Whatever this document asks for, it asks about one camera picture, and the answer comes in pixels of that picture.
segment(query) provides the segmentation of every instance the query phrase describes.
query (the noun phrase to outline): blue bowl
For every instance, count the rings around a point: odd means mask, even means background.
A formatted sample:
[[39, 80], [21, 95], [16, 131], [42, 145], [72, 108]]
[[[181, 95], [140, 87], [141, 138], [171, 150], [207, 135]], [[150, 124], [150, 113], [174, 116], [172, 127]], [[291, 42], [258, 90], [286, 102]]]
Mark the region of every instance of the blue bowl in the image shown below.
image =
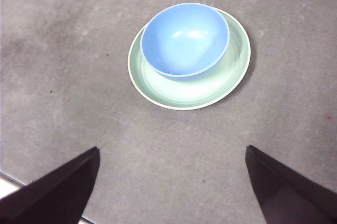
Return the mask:
[[216, 9], [183, 3], [156, 14], [145, 26], [140, 46], [155, 71], [170, 79], [184, 80], [219, 62], [229, 37], [228, 23]]

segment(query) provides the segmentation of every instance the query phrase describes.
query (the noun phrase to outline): plate rim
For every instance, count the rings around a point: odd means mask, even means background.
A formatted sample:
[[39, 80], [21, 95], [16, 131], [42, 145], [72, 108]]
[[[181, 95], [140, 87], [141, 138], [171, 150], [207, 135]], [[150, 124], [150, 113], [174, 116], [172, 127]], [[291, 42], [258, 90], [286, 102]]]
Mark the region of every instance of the plate rim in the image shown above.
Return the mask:
[[171, 109], [171, 110], [180, 110], [180, 111], [187, 111], [187, 110], [195, 110], [195, 109], [200, 109], [200, 108], [203, 108], [203, 107], [206, 107], [206, 106], [209, 106], [211, 104], [214, 104], [220, 100], [222, 100], [224, 97], [226, 97], [228, 94], [230, 94], [237, 86], [238, 84], [242, 81], [242, 78], [245, 76], [246, 72], [247, 72], [247, 69], [248, 69], [248, 66], [249, 66], [249, 62], [250, 62], [250, 59], [251, 59], [251, 43], [250, 43], [250, 40], [249, 40], [249, 37], [247, 35], [247, 32], [246, 30], [243, 28], [243, 26], [241, 25], [241, 23], [235, 18], [233, 17], [231, 14], [229, 14], [228, 12], [225, 12], [224, 10], [222, 9], [219, 9], [219, 8], [216, 8], [216, 7], [213, 7], [214, 9], [216, 9], [217, 11], [219, 12], [222, 12], [226, 15], [228, 15], [229, 17], [231, 17], [237, 24], [238, 26], [242, 29], [243, 33], [244, 33], [244, 36], [247, 40], [247, 44], [248, 44], [248, 59], [247, 59], [247, 62], [246, 62], [246, 65], [245, 65], [245, 68], [240, 76], [240, 78], [237, 80], [237, 82], [228, 90], [226, 91], [224, 94], [222, 94], [221, 96], [219, 96], [218, 98], [212, 100], [212, 101], [209, 101], [207, 103], [204, 103], [204, 104], [200, 104], [200, 105], [195, 105], [195, 106], [184, 106], [184, 107], [176, 107], [176, 106], [170, 106], [170, 105], [166, 105], [166, 104], [162, 104], [160, 102], [157, 102], [155, 100], [153, 100], [152, 98], [150, 98], [149, 96], [147, 96], [136, 84], [136, 82], [134, 81], [133, 77], [132, 77], [132, 72], [131, 72], [131, 66], [130, 66], [130, 59], [131, 59], [131, 51], [132, 51], [132, 48], [134, 46], [134, 43], [136, 42], [137, 40], [137, 37], [140, 35], [140, 33], [143, 31], [144, 27], [146, 26], [146, 24], [138, 31], [138, 33], [136, 34], [136, 36], [134, 37], [132, 43], [131, 43], [131, 46], [130, 46], [130, 49], [128, 51], [128, 56], [127, 56], [127, 71], [128, 71], [128, 74], [130, 76], [130, 79], [131, 79], [131, 82], [133, 84], [133, 86], [136, 88], [136, 90], [144, 97], [146, 98], [148, 101], [150, 101], [151, 103], [153, 104], [156, 104], [160, 107], [163, 107], [163, 108], [167, 108], [167, 109]]

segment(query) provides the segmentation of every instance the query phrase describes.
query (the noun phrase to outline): plate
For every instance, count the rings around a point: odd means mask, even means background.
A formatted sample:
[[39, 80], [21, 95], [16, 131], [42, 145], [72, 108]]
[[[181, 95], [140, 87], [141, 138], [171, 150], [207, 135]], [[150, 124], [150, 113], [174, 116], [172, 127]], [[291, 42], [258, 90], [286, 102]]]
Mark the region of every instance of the plate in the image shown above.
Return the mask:
[[243, 26], [229, 13], [217, 9], [227, 20], [230, 43], [226, 55], [208, 74], [178, 82], [159, 75], [142, 56], [137, 33], [128, 53], [128, 72], [139, 93], [150, 102], [174, 110], [193, 110], [211, 105], [227, 96], [247, 71], [251, 47]]

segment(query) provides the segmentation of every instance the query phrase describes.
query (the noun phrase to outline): concrete surface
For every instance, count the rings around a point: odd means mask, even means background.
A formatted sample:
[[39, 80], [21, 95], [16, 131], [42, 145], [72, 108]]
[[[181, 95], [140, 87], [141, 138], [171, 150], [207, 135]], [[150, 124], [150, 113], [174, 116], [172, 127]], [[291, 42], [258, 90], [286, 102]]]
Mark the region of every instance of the concrete surface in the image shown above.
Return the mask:
[[[142, 98], [126, 63], [137, 31], [181, 2], [234, 15], [252, 62], [224, 100], [179, 112]], [[248, 144], [337, 191], [336, 2], [2, 0], [1, 170], [29, 183], [97, 145], [84, 216], [98, 224], [264, 223]]]

